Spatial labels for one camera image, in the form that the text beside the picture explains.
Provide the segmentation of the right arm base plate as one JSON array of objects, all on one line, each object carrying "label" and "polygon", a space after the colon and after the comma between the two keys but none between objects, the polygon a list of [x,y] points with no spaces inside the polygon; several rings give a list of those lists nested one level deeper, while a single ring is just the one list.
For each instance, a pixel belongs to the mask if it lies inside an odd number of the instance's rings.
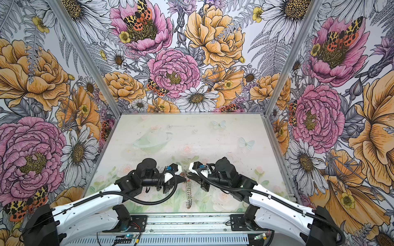
[{"label": "right arm base plate", "polygon": [[231,214],[230,227],[232,231],[255,231],[254,222],[243,214]]}]

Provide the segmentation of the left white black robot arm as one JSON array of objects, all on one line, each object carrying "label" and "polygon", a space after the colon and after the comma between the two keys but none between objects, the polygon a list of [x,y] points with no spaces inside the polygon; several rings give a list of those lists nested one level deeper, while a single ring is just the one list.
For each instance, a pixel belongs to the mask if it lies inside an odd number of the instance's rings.
[{"label": "left white black robot arm", "polygon": [[124,202],[155,206],[169,200],[178,184],[186,180],[181,173],[177,164],[159,172],[157,162],[146,158],[135,170],[92,195],[54,208],[38,208],[20,240],[26,246],[64,246],[93,233],[126,232],[133,227],[141,230],[133,224]]}]

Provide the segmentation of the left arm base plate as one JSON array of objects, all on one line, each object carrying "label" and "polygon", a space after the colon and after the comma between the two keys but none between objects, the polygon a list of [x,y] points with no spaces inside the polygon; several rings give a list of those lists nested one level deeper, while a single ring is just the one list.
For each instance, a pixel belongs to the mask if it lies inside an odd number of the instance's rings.
[{"label": "left arm base plate", "polygon": [[145,232],[147,219],[147,215],[132,215],[130,218],[123,218],[108,232]]}]

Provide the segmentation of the silver metal keyring plate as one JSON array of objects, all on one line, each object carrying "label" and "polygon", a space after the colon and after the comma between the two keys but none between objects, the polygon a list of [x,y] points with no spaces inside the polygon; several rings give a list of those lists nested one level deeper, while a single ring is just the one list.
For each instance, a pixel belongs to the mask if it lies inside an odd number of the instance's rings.
[{"label": "silver metal keyring plate", "polygon": [[192,206],[192,188],[191,188],[191,179],[188,177],[186,171],[182,173],[182,176],[185,178],[185,189],[186,189],[186,208],[190,209]]}]

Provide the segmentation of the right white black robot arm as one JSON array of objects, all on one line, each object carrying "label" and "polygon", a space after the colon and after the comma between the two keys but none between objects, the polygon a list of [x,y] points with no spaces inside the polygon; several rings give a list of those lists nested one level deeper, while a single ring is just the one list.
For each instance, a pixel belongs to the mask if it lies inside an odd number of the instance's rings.
[{"label": "right white black robot arm", "polygon": [[248,230],[281,233],[306,246],[345,243],[343,230],[325,208],[313,209],[280,197],[240,174],[226,157],[214,164],[191,163],[188,177],[199,183],[204,191],[216,187],[237,201],[247,203],[243,225]]}]

